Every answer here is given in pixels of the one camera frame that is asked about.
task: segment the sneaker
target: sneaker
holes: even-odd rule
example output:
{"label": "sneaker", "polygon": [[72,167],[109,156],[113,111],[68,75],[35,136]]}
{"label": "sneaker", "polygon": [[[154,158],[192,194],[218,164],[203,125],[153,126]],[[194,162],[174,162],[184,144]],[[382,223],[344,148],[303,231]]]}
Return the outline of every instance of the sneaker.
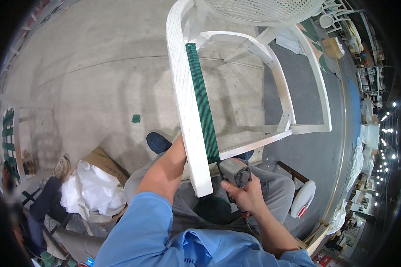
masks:
{"label": "sneaker", "polygon": [[254,154],[254,151],[251,150],[251,151],[239,154],[237,156],[234,156],[233,158],[240,158],[240,159],[243,159],[245,161],[248,161],[252,157],[253,154]]}
{"label": "sneaker", "polygon": [[170,141],[154,131],[146,136],[146,141],[150,149],[156,154],[165,152],[172,146]]}
{"label": "sneaker", "polygon": [[70,171],[70,163],[65,157],[60,157],[56,164],[52,176],[58,179],[64,179]]}

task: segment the chair seat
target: chair seat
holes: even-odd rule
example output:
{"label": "chair seat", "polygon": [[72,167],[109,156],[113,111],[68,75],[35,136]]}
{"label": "chair seat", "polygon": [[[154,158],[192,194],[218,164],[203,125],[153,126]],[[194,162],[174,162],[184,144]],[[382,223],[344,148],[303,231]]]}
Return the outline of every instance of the chair seat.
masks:
{"label": "chair seat", "polygon": [[295,196],[291,206],[291,216],[294,218],[301,218],[305,214],[305,211],[310,206],[314,194],[316,192],[316,184],[314,181],[308,181],[305,183],[298,194]]}
{"label": "chair seat", "polygon": [[319,24],[323,29],[329,28],[334,24],[334,20],[332,19],[331,16],[328,15],[322,15],[319,18]]}

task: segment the hand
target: hand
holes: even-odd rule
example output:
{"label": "hand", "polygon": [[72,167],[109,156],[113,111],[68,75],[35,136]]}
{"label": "hand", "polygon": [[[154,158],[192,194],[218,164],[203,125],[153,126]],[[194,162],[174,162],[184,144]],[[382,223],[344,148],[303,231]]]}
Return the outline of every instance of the hand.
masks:
{"label": "hand", "polygon": [[251,173],[252,181],[244,188],[237,188],[229,182],[222,181],[221,186],[236,200],[236,204],[243,210],[249,211],[254,217],[263,212],[269,212],[263,199],[260,179]]}

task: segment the stool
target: stool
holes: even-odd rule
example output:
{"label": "stool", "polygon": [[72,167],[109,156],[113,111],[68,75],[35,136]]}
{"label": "stool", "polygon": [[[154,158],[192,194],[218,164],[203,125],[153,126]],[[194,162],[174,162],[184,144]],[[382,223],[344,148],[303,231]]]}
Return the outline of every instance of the stool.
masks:
{"label": "stool", "polygon": [[291,178],[294,181],[294,178],[299,179],[304,185],[299,189],[295,190],[294,192],[294,200],[292,201],[292,206],[290,209],[290,214],[294,218],[301,218],[303,217],[304,213],[306,212],[307,208],[310,206],[314,193],[316,191],[316,184],[314,181],[310,181],[309,179],[305,178],[299,172],[294,170],[293,168],[289,167],[285,163],[278,161],[278,166],[283,168],[285,171],[291,174]]}

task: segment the chair backrest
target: chair backrest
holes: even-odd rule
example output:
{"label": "chair backrest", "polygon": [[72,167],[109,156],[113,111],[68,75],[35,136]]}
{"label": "chair backrest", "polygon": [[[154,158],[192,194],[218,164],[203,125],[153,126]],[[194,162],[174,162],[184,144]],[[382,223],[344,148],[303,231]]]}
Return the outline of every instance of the chair backrest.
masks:
{"label": "chair backrest", "polygon": [[223,20],[252,26],[290,26],[318,13],[324,0],[195,0]]}

